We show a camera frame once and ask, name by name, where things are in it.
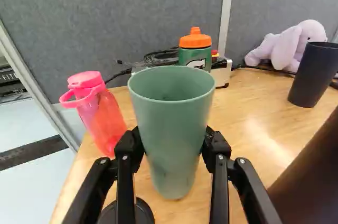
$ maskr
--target black floor stripe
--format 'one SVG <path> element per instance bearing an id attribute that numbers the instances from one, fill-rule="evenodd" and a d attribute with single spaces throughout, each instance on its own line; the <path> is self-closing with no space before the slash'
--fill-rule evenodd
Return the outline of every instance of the black floor stripe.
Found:
<path id="1" fill-rule="evenodd" d="M 60 135 L 0 153 L 0 171 L 68 148 Z"/>

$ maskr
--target white floor tile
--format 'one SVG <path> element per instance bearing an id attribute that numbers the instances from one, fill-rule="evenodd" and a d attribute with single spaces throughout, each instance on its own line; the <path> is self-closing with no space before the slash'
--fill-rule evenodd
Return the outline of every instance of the white floor tile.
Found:
<path id="1" fill-rule="evenodd" d="M 34 100 L 0 106 L 0 152 L 56 134 Z"/>
<path id="2" fill-rule="evenodd" d="M 0 223 L 48 223 L 73 158 L 67 148 L 0 171 Z"/>

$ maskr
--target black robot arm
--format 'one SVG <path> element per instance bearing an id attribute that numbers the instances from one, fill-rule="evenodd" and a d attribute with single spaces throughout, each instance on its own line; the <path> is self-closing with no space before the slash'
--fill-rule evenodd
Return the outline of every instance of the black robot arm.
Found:
<path id="1" fill-rule="evenodd" d="M 229 223 L 228 180 L 237 189 L 250 224 L 282 223 L 250 161 L 245 158 L 231 160 L 231 147 L 220 132 L 207 127 L 201 152 L 206 168 L 213 174 L 210 224 Z M 135 127 L 116 145 L 115 160 L 104 157 L 94 162 L 63 223 L 155 223 L 149 206 L 139 198 L 136 202 L 134 199 L 133 173 L 138 171 L 143 154 L 144 148 Z M 117 181 L 116 201 L 101 211 L 114 181 Z M 108 208 L 114 208 L 113 215 L 106 214 Z M 136 208 L 141 209 L 143 216 L 136 214 Z"/>
<path id="2" fill-rule="evenodd" d="M 220 132 L 206 128 L 201 152 L 213 175 L 210 224 L 229 223 L 229 180 L 237 189 L 249 223 L 282 224 L 251 162 L 245 158 L 231 160 L 231 147 Z"/>

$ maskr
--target pink bottle cap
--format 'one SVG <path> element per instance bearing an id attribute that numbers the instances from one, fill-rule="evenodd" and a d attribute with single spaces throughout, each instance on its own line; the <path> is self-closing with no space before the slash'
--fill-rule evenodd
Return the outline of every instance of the pink bottle cap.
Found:
<path id="1" fill-rule="evenodd" d="M 69 91 L 64 93 L 59 99 L 59 102 L 65 108 L 76 108 L 85 105 L 91 101 L 94 95 L 106 88 L 99 71 L 86 71 L 74 74 L 67 79 L 67 82 Z M 74 95 L 75 89 L 88 89 L 89 92 L 81 99 L 68 101 Z"/>
<path id="2" fill-rule="evenodd" d="M 79 72 L 67 79 L 68 88 L 93 88 L 104 84 L 104 80 L 99 71 Z"/>

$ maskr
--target gatorade bottle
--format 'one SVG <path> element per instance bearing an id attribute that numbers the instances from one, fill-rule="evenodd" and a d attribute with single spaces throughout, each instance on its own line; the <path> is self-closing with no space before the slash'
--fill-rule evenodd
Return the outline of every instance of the gatorade bottle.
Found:
<path id="1" fill-rule="evenodd" d="M 98 71 L 77 73 L 68 78 L 69 91 L 59 101 L 65 108 L 76 108 L 98 148 L 108 157 L 127 130 L 112 93 Z"/>
<path id="2" fill-rule="evenodd" d="M 192 27 L 190 35 L 180 38 L 179 65 L 211 70 L 211 37 Z"/>

